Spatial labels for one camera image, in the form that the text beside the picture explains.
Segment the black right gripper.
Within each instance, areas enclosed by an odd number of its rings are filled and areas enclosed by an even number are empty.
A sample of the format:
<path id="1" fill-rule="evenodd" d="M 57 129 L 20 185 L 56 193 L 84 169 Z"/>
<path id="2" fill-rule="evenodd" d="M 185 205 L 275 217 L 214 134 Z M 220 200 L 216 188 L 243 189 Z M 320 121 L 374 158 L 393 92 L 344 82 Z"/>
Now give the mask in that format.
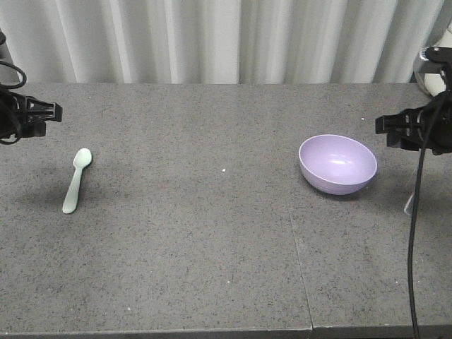
<path id="1" fill-rule="evenodd" d="M 425 106 L 378 117 L 375 131 L 386 135 L 390 148 L 417 151 L 425 147 L 435 155 L 450 153 L 451 93 L 439 93 Z"/>

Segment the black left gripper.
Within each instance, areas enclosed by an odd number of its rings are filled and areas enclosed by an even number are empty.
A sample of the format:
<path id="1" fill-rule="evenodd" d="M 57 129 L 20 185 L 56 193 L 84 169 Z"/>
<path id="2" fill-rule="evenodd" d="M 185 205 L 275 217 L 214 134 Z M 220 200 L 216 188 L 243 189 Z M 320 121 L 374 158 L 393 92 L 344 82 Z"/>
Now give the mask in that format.
<path id="1" fill-rule="evenodd" d="M 62 108 L 55 102 L 43 102 L 1 90 L 1 138 L 43 137 L 47 121 L 61 122 Z"/>

